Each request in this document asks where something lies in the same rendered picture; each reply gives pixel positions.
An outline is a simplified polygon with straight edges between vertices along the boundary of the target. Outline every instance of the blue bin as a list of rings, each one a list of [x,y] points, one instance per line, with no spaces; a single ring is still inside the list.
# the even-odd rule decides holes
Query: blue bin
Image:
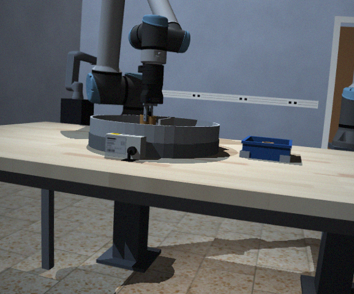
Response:
[[[242,151],[249,151],[249,158],[281,161],[281,155],[290,156],[293,140],[248,136],[241,141]]]

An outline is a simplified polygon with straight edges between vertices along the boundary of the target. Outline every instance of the brown door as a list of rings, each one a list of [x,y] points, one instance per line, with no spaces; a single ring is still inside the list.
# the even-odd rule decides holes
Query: brown door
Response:
[[[329,140],[335,137],[339,118],[341,116],[341,102],[343,89],[353,83],[354,76],[354,28],[341,27],[339,40],[339,52],[337,55],[337,67],[335,77],[335,92],[332,106],[332,117]]]

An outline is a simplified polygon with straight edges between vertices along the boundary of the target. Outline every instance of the wooden tabletop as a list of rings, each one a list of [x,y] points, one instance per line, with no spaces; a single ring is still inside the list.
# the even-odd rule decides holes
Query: wooden tabletop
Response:
[[[293,146],[302,164],[218,155],[125,162],[88,146],[88,126],[0,126],[0,170],[105,187],[354,221],[354,152]]]

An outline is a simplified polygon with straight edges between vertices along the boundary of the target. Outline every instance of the table leg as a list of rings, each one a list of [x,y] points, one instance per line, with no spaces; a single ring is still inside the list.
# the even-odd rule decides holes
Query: table leg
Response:
[[[144,273],[160,254],[147,247],[149,206],[115,201],[113,245],[97,263]]]
[[[41,190],[41,246],[42,268],[50,270],[55,266],[55,192]]]
[[[354,236],[323,233],[315,277],[301,275],[303,294],[354,294]]]

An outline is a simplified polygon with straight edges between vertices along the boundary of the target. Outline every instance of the tiled floor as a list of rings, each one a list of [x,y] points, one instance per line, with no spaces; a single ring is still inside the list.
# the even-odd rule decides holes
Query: tiled floor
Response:
[[[298,294],[320,232],[150,208],[145,273],[101,265],[113,202],[55,192],[55,267],[41,268],[40,189],[0,183],[0,294]]]

